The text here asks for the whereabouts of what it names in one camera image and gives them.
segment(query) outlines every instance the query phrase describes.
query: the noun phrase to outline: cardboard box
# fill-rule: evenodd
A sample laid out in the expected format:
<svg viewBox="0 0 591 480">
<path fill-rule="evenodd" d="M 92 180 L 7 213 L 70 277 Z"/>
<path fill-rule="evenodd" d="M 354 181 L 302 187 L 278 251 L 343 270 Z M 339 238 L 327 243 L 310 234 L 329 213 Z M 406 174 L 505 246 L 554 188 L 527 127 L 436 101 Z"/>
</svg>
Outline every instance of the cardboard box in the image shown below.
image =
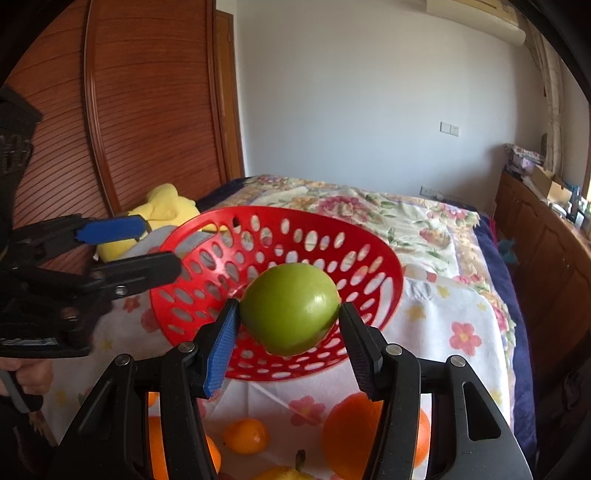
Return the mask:
<svg viewBox="0 0 591 480">
<path fill-rule="evenodd" d="M 562 180 L 549 170 L 536 165 L 531 173 L 531 181 L 549 201 L 566 205 L 572 197 L 572 192 L 562 183 Z"/>
</svg>

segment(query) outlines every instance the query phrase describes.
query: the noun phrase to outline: pear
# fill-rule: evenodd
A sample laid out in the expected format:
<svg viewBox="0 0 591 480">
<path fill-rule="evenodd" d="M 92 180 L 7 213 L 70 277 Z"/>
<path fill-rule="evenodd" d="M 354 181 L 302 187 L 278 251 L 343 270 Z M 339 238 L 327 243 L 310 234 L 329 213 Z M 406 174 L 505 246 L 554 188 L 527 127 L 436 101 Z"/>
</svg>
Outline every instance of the pear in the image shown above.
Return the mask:
<svg viewBox="0 0 591 480">
<path fill-rule="evenodd" d="M 257 475 L 253 480 L 315 480 L 313 476 L 302 472 L 306 463 L 305 450 L 298 450 L 295 454 L 295 462 L 295 468 L 274 466 L 265 473 Z"/>
</svg>

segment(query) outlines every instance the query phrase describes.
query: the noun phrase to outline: red plastic basket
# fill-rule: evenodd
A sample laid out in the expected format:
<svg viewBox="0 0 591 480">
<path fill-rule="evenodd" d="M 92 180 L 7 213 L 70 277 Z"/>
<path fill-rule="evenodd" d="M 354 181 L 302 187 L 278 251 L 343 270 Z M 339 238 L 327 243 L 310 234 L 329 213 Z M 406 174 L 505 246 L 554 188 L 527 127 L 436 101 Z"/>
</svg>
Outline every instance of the red plastic basket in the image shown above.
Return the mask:
<svg viewBox="0 0 591 480">
<path fill-rule="evenodd" d="M 211 224 L 215 234 L 191 251 L 182 251 L 193 234 Z M 380 329 L 402 294 L 402 268 L 386 243 L 358 226 L 299 210 L 213 210 L 178 227 L 160 251 L 174 251 L 183 258 L 177 281 L 150 291 L 156 318 L 173 345 L 192 340 L 201 325 L 217 318 L 227 298 L 241 298 L 254 278 L 277 264 L 300 261 L 321 268 L 337 285 L 342 301 L 352 301 L 363 321 Z M 392 294 L 385 314 L 377 318 L 380 285 L 386 278 L 391 278 Z M 226 376 L 254 381 L 303 377 L 345 358 L 338 322 L 317 346 L 293 357 L 267 353 L 242 330 Z"/>
</svg>

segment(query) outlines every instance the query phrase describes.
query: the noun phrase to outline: person's hand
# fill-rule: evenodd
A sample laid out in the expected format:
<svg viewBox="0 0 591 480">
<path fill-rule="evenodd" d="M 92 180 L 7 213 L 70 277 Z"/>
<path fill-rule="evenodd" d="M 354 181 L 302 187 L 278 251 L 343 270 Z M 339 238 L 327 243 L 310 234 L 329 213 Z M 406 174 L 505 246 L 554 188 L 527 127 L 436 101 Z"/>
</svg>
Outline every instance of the person's hand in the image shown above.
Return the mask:
<svg viewBox="0 0 591 480">
<path fill-rule="evenodd" d="M 17 373 L 17 381 L 28 395 L 45 395 L 53 380 L 53 363 L 45 358 L 0 358 L 0 369 Z M 0 380 L 0 395 L 8 396 Z"/>
</svg>

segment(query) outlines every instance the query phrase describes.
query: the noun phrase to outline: green apple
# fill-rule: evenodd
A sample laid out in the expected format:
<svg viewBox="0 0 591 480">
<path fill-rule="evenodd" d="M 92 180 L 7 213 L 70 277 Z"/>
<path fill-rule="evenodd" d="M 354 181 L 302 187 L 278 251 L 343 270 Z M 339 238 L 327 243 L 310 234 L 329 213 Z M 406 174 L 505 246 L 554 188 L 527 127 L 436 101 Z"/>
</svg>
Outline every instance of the green apple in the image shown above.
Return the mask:
<svg viewBox="0 0 591 480">
<path fill-rule="evenodd" d="M 246 289 L 240 317 L 273 355 L 299 355 L 320 342 L 339 313 L 339 292 L 322 270 L 304 263 L 277 265 Z"/>
</svg>

